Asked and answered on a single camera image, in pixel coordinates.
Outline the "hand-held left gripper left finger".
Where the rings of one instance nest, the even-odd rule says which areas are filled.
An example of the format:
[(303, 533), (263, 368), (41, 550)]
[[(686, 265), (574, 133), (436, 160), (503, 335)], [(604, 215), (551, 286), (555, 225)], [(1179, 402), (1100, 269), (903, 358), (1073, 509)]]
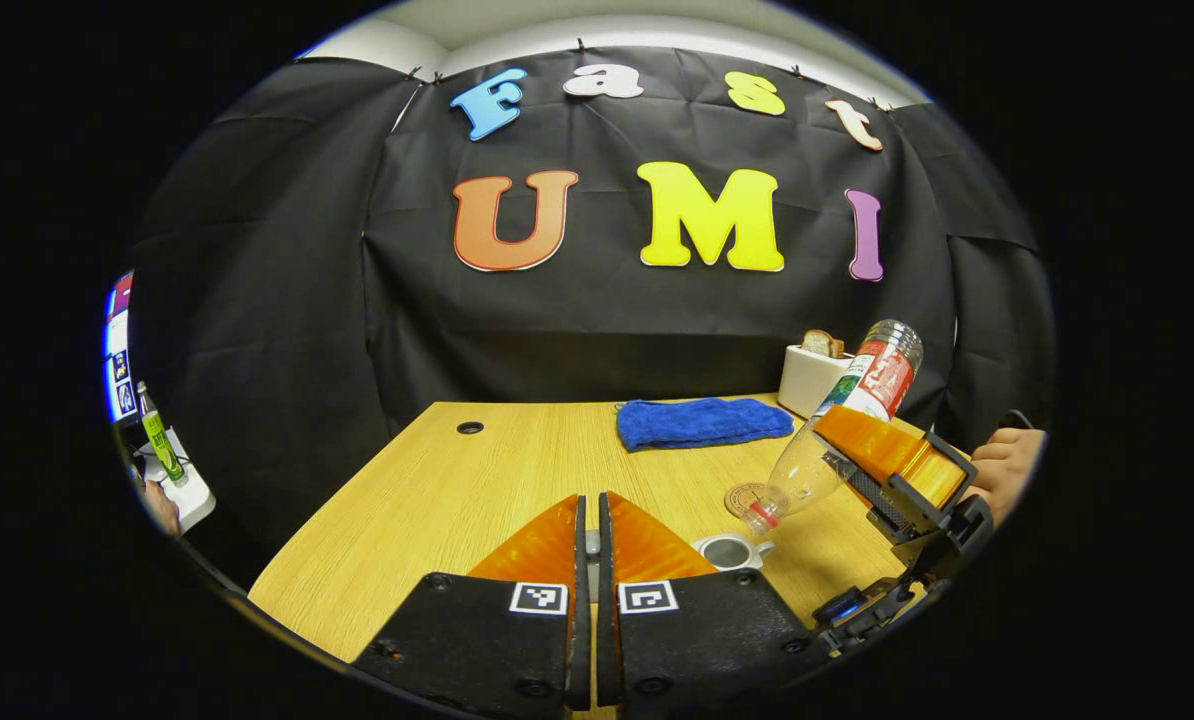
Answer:
[(529, 519), (464, 574), (431, 571), (353, 660), (400, 691), (475, 716), (591, 706), (585, 501)]

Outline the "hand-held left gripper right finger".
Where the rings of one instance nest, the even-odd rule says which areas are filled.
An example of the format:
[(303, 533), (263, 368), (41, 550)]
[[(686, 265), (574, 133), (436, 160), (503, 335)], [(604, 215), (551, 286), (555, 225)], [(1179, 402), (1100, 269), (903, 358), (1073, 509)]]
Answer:
[(597, 702), (621, 716), (761, 716), (827, 664), (761, 570), (716, 570), (646, 510), (601, 496)]

